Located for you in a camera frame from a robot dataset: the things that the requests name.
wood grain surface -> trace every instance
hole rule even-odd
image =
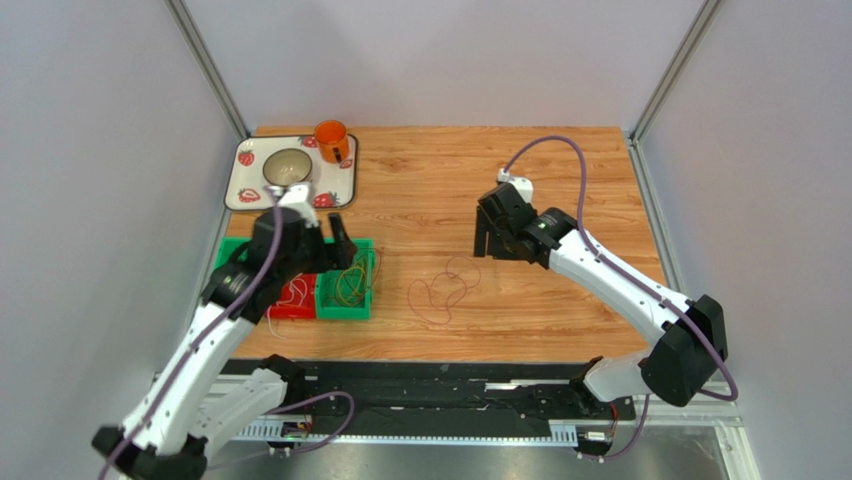
[[[294,135],[311,128],[260,128],[257,136]],[[373,318],[355,321],[266,320],[236,351],[238,357],[277,353],[289,358],[447,361],[584,362],[643,348],[642,338],[600,300],[567,278],[525,262],[474,258],[476,269],[453,260],[432,302],[458,301],[452,318],[429,307],[421,283],[444,272],[454,256],[470,257],[476,200],[495,186],[497,170],[527,142],[543,135],[571,137],[589,162],[586,228],[611,251],[657,281],[657,252],[617,128],[362,127],[355,202],[341,210],[354,237],[375,241],[382,266]],[[546,142],[512,169],[533,181],[533,205],[541,212],[577,208],[579,164],[567,145]],[[235,213],[227,234],[250,236],[254,213]]]

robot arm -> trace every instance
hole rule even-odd
[[[356,247],[337,214],[329,214],[333,242],[325,242],[308,184],[291,186],[278,205],[283,222],[278,249],[248,300],[214,323],[255,281],[270,255],[276,233],[272,211],[258,217],[252,239],[211,274],[186,337],[149,392],[121,425],[101,427],[92,440],[96,450],[112,456],[131,478],[201,478],[207,459],[234,434],[282,403],[303,399],[304,370],[273,355],[243,385],[200,409],[225,362],[279,298],[283,286],[302,273],[342,270],[352,264]],[[201,335],[204,341],[198,343]],[[151,415],[153,399],[161,395]]]
[[[538,214],[532,183],[502,170],[498,186],[479,199],[474,255],[526,260],[571,278],[624,317],[650,347],[616,359],[595,358],[576,378],[578,401],[590,411],[625,396],[654,393],[685,406],[716,370],[692,331],[670,308],[599,260],[605,255],[639,282],[686,312],[724,359],[727,344],[721,306],[709,296],[693,302],[643,275],[587,233],[593,254],[574,218],[557,208]]]

green plastic basket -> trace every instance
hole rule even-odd
[[[248,237],[225,237],[219,245],[219,253],[216,256],[216,268],[221,267],[228,261],[232,253],[243,243],[251,240]],[[369,320],[372,314],[373,304],[373,275],[376,268],[376,252],[373,250],[373,240],[369,238],[354,238],[352,242],[358,247],[355,254],[355,262],[362,262],[366,270],[366,293],[359,301],[352,305],[344,305],[334,300],[337,279],[342,272],[322,273],[317,275],[317,285],[314,289],[316,301],[317,318],[323,320]],[[357,282],[340,282],[340,293],[345,297],[352,295],[353,286],[361,288]]]
[[[228,257],[234,253],[234,250],[237,249],[240,245],[251,240],[248,237],[225,237],[222,239],[222,243],[219,245],[219,254],[216,255],[216,268],[221,267],[228,261]],[[246,254],[243,253],[240,255],[240,258],[245,260]]]
[[[323,320],[369,320],[373,305],[373,271],[376,268],[376,252],[373,250],[373,240],[369,238],[355,238],[352,240],[358,247],[353,265],[361,264],[366,271],[366,278],[352,280],[351,272],[329,272],[317,276],[315,290],[317,318]],[[350,275],[339,281],[341,275]],[[346,304],[335,300],[337,288],[344,298],[351,298],[354,289],[364,289],[360,299]]]

orange mug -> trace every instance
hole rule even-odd
[[[329,163],[340,163],[349,156],[349,137],[346,126],[337,120],[326,120],[314,129],[320,154]]]

string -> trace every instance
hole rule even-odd
[[[471,265],[473,265],[473,268],[476,269],[476,272],[477,272],[476,283],[474,283],[472,285],[468,285],[467,282],[465,282],[464,279],[462,278],[461,274],[453,273],[453,272],[450,271],[450,264],[453,262],[453,260],[457,260],[457,259],[466,260],[466,261],[470,262]],[[454,291],[450,292],[449,295],[447,295],[447,300],[444,303],[443,307],[439,307],[439,306],[435,305],[435,302],[433,300],[433,297],[435,296],[435,292],[434,292],[435,282],[437,282],[438,279],[440,279],[441,277],[446,277],[451,282],[459,281],[462,284],[461,288],[454,290]],[[477,285],[479,285],[479,283],[481,281],[482,281],[482,270],[476,265],[476,263],[473,262],[473,260],[471,260],[468,257],[460,257],[460,256],[451,257],[449,260],[447,260],[446,265],[444,265],[444,271],[435,275],[432,278],[431,282],[426,283],[426,281],[423,280],[423,279],[417,279],[417,280],[414,280],[413,282],[411,282],[408,285],[408,295],[407,295],[408,308],[411,309],[412,313],[414,313],[415,315],[417,315],[418,317],[420,317],[423,321],[425,321],[427,323],[431,323],[432,325],[447,325],[448,323],[450,323],[453,320],[452,308],[455,307],[456,305],[458,305],[458,303],[461,302],[465,297],[467,297],[468,291],[470,289],[476,287]],[[427,292],[428,298],[429,298],[429,306],[432,307],[432,310],[438,311],[438,312],[446,312],[447,319],[445,321],[437,322],[437,321],[431,320],[428,317],[426,317],[425,315],[423,315],[422,313],[418,312],[417,309],[414,307],[414,303],[411,301],[411,289],[414,287],[415,284],[418,284],[418,283],[422,284],[423,286],[426,287],[426,292]],[[459,295],[459,297],[451,303],[450,301],[452,300],[453,296],[456,295],[457,293],[461,293],[461,295]]]

